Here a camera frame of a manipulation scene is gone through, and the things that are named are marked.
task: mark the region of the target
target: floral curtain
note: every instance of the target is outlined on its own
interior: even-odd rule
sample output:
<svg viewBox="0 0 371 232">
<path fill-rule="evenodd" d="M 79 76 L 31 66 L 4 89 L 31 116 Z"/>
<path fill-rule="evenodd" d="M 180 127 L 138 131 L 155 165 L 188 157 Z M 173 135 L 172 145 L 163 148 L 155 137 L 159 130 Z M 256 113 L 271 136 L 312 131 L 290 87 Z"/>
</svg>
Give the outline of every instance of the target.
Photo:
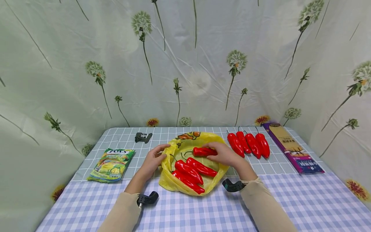
<svg viewBox="0 0 371 232">
<path fill-rule="evenodd" d="M 108 128 L 268 120 L 296 130 L 371 208 L 370 8 L 0 1 L 1 224 L 33 231 Z"/>
</svg>

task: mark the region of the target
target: red pepper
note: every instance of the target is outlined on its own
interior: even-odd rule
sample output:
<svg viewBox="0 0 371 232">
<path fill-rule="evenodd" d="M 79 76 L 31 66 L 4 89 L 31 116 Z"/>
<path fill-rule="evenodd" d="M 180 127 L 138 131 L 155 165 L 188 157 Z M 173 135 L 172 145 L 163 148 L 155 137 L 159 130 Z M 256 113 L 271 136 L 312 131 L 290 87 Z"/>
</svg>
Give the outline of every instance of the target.
<svg viewBox="0 0 371 232">
<path fill-rule="evenodd" d="M 238 138 L 238 140 L 240 141 L 240 143 L 241 143 L 241 145 L 243 147 L 243 150 L 247 154 L 250 154 L 251 153 L 251 150 L 250 150 L 249 146 L 247 145 L 247 142 L 246 142 L 244 133 L 242 131 L 237 131 L 236 135 L 237 135 L 237 138 Z"/>
<path fill-rule="evenodd" d="M 234 152 L 236 152 L 242 158 L 245 158 L 245 154 L 243 153 L 242 145 L 241 145 L 240 141 L 238 140 L 237 136 L 234 133 L 229 133 L 228 132 L 227 139 L 228 139 L 229 144 L 231 145 L 232 150 Z"/>
<path fill-rule="evenodd" d="M 198 186 L 197 184 L 193 183 L 189 176 L 185 175 L 184 173 L 180 172 L 179 170 L 175 170 L 172 172 L 173 176 L 178 178 L 181 182 L 183 182 L 185 185 L 193 189 L 197 194 L 204 193 L 205 190 Z"/>
<path fill-rule="evenodd" d="M 256 141 L 253 134 L 247 134 L 247 135 L 245 135 L 245 138 L 246 138 L 247 144 L 249 145 L 249 147 L 253 151 L 254 156 L 256 156 L 258 159 L 260 159 L 262 157 L 260 145 Z"/>
<path fill-rule="evenodd" d="M 196 184 L 204 184 L 204 181 L 202 180 L 200 174 L 196 170 L 194 170 L 192 166 L 186 164 L 183 160 L 176 161 L 174 167 L 180 172 L 189 175 L 189 177 L 192 178 L 192 181 Z"/>
<path fill-rule="evenodd" d="M 262 156 L 266 159 L 269 158 L 270 155 L 270 149 L 267 140 L 265 139 L 265 136 L 261 133 L 258 133 L 256 136 L 256 141 L 258 144 L 260 144 L 260 147 L 262 148 Z"/>
<path fill-rule="evenodd" d="M 216 174 L 218 174 L 217 171 L 214 171 L 213 169 L 211 169 L 209 167 L 206 167 L 205 165 L 203 165 L 202 163 L 198 162 L 197 160 L 195 160 L 192 157 L 189 157 L 187 159 L 187 164 L 190 165 L 190 166 L 192 166 L 199 173 L 204 174 L 206 176 L 215 177 Z"/>
<path fill-rule="evenodd" d="M 192 152 L 194 156 L 216 156 L 218 154 L 216 150 L 208 147 L 194 147 L 193 151 L 187 151 L 185 154 L 188 152 Z"/>
</svg>

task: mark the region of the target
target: blue checkered tablecloth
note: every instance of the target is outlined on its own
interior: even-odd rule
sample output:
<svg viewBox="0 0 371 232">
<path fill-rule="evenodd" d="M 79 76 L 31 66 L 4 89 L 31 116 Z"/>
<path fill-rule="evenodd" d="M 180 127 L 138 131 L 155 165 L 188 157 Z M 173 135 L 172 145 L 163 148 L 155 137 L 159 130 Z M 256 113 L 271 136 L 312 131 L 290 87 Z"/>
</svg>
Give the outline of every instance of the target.
<svg viewBox="0 0 371 232">
<path fill-rule="evenodd" d="M 299 231 L 371 231 L 371 212 L 334 173 L 261 178 Z M 69 183 L 37 232 L 96 231 L 128 182 Z M 145 193 L 151 191 L 159 193 L 159 200 L 143 207 L 135 231 L 257 231 L 241 195 L 221 184 L 205 197 L 190 197 L 151 179 Z"/>
</svg>

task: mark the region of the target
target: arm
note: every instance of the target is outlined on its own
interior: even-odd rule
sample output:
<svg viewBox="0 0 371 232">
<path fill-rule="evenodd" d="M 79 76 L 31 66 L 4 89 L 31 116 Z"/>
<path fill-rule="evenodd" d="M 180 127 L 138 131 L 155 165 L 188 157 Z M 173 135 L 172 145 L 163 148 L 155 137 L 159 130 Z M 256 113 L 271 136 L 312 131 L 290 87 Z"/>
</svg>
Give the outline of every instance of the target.
<svg viewBox="0 0 371 232">
<path fill-rule="evenodd" d="M 157 167 L 166 158 L 166 154 L 160 152 L 169 146 L 169 144 L 158 145 L 148 152 L 142 167 L 131 179 L 125 191 L 120 193 L 98 232 L 131 232 L 133 230 L 142 211 L 137 205 L 139 193 L 142 192 L 147 180 L 152 177 Z"/>
<path fill-rule="evenodd" d="M 242 183 L 246 185 L 241 190 L 242 199 L 260 232 L 297 231 L 286 212 L 258 178 L 249 162 L 225 144 L 208 143 L 204 146 L 214 148 L 218 152 L 217 156 L 208 156 L 209 160 L 232 166 L 238 172 Z"/>
</svg>

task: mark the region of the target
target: candy bag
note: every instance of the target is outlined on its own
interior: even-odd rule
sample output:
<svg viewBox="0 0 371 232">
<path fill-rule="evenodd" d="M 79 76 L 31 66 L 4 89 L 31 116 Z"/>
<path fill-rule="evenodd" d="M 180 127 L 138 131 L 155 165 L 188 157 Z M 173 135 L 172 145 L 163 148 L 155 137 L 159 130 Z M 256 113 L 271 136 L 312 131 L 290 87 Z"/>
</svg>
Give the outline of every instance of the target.
<svg viewBox="0 0 371 232">
<path fill-rule="evenodd" d="M 112 183 L 122 180 L 125 170 L 133 158 L 135 150 L 107 149 L 96 164 L 87 180 Z"/>
</svg>

